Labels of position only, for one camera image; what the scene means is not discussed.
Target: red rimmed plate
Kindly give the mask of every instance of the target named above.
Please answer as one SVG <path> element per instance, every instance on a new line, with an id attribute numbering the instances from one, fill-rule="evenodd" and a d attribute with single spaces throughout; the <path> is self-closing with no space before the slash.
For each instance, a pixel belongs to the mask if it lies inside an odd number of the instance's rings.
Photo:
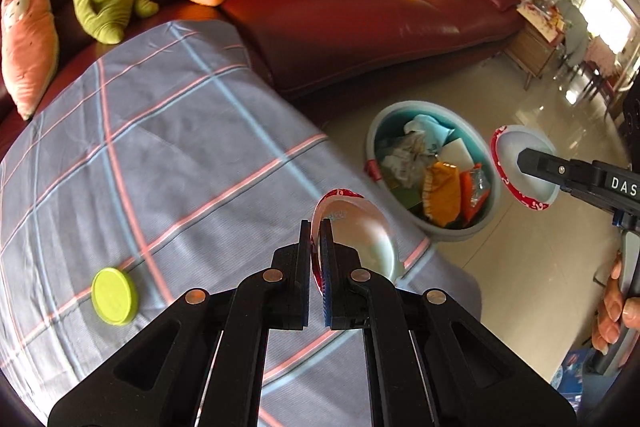
<path id="1" fill-rule="evenodd" d="M 560 187 L 520 171 L 518 155 L 525 149 L 557 155 L 556 148 L 544 134 L 523 125 L 500 127 L 491 140 L 495 168 L 511 194 L 532 210 L 546 210 L 558 197 Z"/>

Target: metal rivet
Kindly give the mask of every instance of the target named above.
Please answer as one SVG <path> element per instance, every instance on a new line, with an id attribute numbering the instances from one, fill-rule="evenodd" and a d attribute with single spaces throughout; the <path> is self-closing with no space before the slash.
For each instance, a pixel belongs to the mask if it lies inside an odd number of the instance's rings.
<path id="1" fill-rule="evenodd" d="M 427 300 L 431 304 L 444 304 L 447 301 L 447 296 L 443 291 L 431 290 L 427 292 Z"/>
<path id="2" fill-rule="evenodd" d="M 278 282 L 282 281 L 284 275 L 277 268 L 270 268 L 265 273 L 262 274 L 262 278 L 267 282 Z"/>
<path id="3" fill-rule="evenodd" d="M 371 274 L 364 268 L 357 268 L 351 272 L 351 278 L 355 282 L 367 282 L 371 279 Z"/>
<path id="4" fill-rule="evenodd" d="M 184 296 L 184 300 L 186 300 L 188 304 L 200 304 L 204 302 L 206 298 L 207 294 L 204 293 L 203 290 L 190 290 L 187 292 L 187 295 Z"/>

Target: fingernail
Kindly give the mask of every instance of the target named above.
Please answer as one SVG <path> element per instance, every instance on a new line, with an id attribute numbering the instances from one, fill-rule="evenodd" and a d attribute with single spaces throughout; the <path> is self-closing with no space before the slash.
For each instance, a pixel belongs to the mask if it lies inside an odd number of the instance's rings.
<path id="1" fill-rule="evenodd" d="M 615 344 L 618 341 L 619 337 L 620 337 L 620 327 L 617 324 L 613 324 L 612 326 L 610 326 L 609 329 L 607 329 L 607 331 L 603 335 L 603 338 L 609 344 Z"/>
<path id="2" fill-rule="evenodd" d="M 625 308 L 622 310 L 622 314 L 626 319 L 635 319 L 640 316 L 640 301 L 637 299 L 629 299 Z"/>
<path id="3" fill-rule="evenodd" d="M 611 305 L 611 320 L 614 322 L 617 322 L 620 318 L 621 313 L 622 313 L 622 308 L 620 304 L 618 304 L 617 302 L 614 302 Z"/>

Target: pink plush toy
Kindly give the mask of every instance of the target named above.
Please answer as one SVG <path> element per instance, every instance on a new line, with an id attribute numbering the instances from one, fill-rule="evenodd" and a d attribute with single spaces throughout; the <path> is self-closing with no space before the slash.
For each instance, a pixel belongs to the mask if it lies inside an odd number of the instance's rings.
<path id="1" fill-rule="evenodd" d="M 29 120 L 58 67 L 58 34 L 49 0 L 2 0 L 2 76 Z"/>

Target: window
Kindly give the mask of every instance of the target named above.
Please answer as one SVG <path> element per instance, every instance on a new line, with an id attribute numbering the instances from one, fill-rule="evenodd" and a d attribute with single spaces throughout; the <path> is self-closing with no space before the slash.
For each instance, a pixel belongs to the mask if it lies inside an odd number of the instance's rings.
<path id="1" fill-rule="evenodd" d="M 588 30 L 599 35 L 615 54 L 625 47 L 631 24 L 610 0 L 585 0 L 580 8 L 589 23 Z"/>

